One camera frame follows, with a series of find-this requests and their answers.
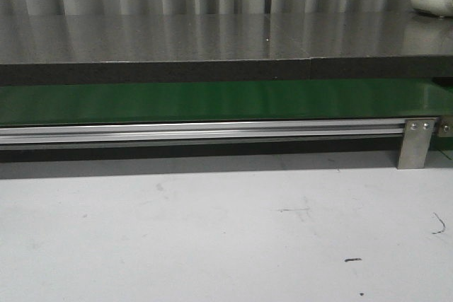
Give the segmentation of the dark grey stone counter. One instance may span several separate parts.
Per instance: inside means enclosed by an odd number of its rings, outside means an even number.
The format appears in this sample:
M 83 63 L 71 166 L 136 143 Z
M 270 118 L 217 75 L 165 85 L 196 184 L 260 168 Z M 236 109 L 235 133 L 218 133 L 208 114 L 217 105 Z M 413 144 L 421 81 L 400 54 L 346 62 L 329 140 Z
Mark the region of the dark grey stone counter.
M 1 84 L 452 80 L 452 20 L 414 12 L 2 16 Z

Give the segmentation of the steel conveyor support bracket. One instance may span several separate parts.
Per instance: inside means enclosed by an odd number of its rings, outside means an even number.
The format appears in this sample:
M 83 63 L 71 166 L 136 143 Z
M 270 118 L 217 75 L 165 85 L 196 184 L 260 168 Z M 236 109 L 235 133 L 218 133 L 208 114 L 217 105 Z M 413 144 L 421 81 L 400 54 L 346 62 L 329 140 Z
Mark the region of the steel conveyor support bracket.
M 424 168 L 435 123 L 434 118 L 406 120 L 397 163 L 399 170 Z

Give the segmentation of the green conveyor belt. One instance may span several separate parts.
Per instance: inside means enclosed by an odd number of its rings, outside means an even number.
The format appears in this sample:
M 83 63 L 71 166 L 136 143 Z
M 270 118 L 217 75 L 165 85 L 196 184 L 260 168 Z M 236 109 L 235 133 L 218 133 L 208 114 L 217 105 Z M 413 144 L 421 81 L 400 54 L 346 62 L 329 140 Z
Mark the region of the green conveyor belt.
M 452 91 L 425 79 L 4 86 L 1 125 L 318 120 L 452 113 Z

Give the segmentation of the conveyor end roller plate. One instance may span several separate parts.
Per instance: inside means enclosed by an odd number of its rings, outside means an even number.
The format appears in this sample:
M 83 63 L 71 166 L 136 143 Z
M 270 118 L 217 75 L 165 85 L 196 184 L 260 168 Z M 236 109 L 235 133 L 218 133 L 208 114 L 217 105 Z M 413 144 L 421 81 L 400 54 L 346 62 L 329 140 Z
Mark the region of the conveyor end roller plate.
M 453 137 L 453 116 L 445 115 L 439 119 L 437 136 L 439 138 L 452 138 Z

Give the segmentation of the aluminium conveyor side rail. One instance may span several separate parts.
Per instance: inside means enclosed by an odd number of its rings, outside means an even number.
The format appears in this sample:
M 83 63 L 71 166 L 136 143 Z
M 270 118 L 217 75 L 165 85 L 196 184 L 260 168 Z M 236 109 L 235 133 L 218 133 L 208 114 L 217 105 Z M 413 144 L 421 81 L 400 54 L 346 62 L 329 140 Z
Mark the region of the aluminium conveyor side rail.
M 1 145 L 400 134 L 405 122 L 391 118 L 6 127 L 1 128 Z

